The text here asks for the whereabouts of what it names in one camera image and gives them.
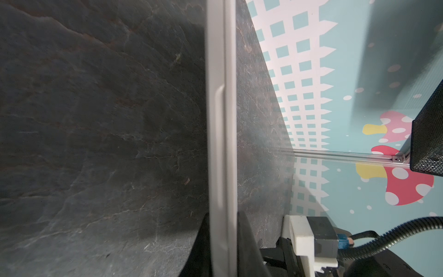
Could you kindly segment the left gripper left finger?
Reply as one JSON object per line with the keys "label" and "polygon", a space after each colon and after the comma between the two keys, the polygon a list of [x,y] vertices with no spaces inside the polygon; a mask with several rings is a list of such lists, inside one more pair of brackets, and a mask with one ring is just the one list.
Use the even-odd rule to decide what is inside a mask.
{"label": "left gripper left finger", "polygon": [[179,274],[179,277],[211,277],[211,236],[210,215],[205,217],[200,225],[197,237],[192,246],[190,255]]}

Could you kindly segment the silver laptop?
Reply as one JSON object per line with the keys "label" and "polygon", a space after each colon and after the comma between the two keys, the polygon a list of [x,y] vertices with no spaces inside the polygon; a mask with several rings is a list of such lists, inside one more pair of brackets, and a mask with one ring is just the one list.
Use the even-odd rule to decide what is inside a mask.
{"label": "silver laptop", "polygon": [[236,2],[207,1],[205,65],[211,263],[237,275]]}

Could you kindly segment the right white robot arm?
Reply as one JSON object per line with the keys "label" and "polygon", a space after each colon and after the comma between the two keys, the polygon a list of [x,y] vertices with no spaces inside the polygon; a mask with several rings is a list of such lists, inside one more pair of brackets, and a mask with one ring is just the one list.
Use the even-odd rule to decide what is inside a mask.
{"label": "right white robot arm", "polygon": [[274,277],[417,277],[419,273],[390,248],[442,228],[442,217],[424,217],[383,235],[374,231],[349,235],[333,227],[327,217],[286,215],[276,246],[260,253]]}

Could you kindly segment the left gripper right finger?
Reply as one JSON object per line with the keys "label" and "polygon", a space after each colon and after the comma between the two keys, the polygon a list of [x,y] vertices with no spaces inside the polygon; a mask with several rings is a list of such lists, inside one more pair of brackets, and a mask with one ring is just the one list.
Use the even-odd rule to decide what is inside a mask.
{"label": "left gripper right finger", "polygon": [[251,230],[248,217],[243,211],[237,213],[237,276],[270,277],[260,249]]}

